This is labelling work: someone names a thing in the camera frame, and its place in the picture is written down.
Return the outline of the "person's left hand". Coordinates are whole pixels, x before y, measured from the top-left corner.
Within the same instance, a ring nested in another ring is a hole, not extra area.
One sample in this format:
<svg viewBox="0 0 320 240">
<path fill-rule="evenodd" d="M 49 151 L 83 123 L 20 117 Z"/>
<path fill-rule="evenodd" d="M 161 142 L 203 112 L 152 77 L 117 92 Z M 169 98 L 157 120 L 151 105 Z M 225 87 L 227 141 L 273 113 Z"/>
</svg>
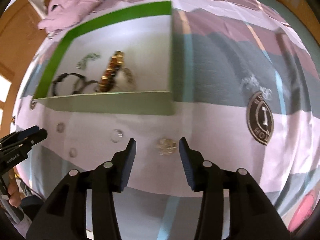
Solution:
<svg viewBox="0 0 320 240">
<path fill-rule="evenodd" d="M 19 188 L 15 178 L 15 171 L 9 171 L 9 185 L 8 185 L 8 193 L 10 195 L 9 203 L 11 206 L 19 207 L 21 204 L 21 197 Z"/>
</svg>

